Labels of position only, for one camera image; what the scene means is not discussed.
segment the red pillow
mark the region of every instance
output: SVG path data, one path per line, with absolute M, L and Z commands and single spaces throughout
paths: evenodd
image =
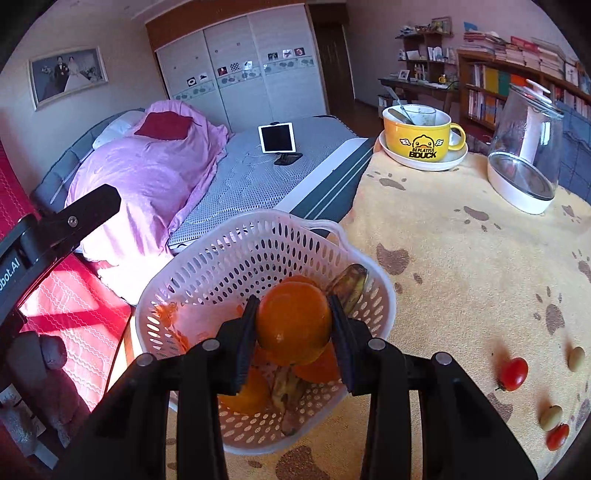
M 156 140 L 184 140 L 192 123 L 193 118 L 190 116 L 174 112 L 151 112 L 135 135 Z

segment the screw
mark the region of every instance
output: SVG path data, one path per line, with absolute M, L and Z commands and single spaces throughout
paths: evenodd
M 215 338 L 210 338 L 209 340 L 205 340 L 202 344 L 203 350 L 206 352 L 213 352 L 220 348 L 220 342 L 218 342 Z
M 372 338 L 368 342 L 368 347 L 372 350 L 384 350 L 386 348 L 386 342 L 384 342 L 381 338 Z
M 441 365 L 449 365 L 452 363 L 452 356 L 449 353 L 439 352 L 435 355 L 435 360 Z
M 147 367 L 154 360 L 154 356 L 150 353 L 142 353 L 137 359 L 136 363 L 141 367 Z

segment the yellow tablecloth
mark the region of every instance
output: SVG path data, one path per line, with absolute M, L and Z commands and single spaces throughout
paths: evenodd
M 506 420 L 540 478 L 560 459 L 591 410 L 591 362 L 574 374 L 569 350 L 591 353 L 591 206 L 560 188 L 546 213 L 504 201 L 486 179 L 486 158 L 469 154 L 452 171 L 426 173 L 376 153 L 341 222 L 351 243 L 377 260 L 398 294 L 388 340 L 405 353 L 448 351 Z M 530 366 L 515 392 L 495 391 L 509 357 Z M 421 478 L 418 400 L 413 408 L 413 478 Z M 545 447 L 538 416 L 561 405 L 571 435 Z M 369 398 L 348 397 L 289 451 L 226 455 L 231 479 L 359 478 Z M 174 477 L 176 415 L 168 422 Z

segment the glass jar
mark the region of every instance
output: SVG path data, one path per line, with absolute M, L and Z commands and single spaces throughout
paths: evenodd
M 505 195 L 489 175 L 493 187 L 510 203 L 515 198 L 529 196 L 525 203 L 547 202 L 535 212 L 541 213 L 554 199 L 563 155 L 563 113 L 544 95 L 549 90 L 528 80 L 531 87 L 511 85 L 509 96 L 497 124 L 489 152 L 489 172 L 492 169 L 496 184 L 507 182 L 520 193 Z

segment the sliding wardrobe door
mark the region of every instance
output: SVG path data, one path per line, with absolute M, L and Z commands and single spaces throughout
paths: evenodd
M 316 49 L 304 5 L 248 15 L 273 120 L 326 114 Z
M 232 131 L 241 132 L 272 122 L 247 17 L 206 28 L 204 32 Z
M 229 127 L 202 30 L 160 48 L 156 55 L 170 98 L 188 103 L 214 125 Z

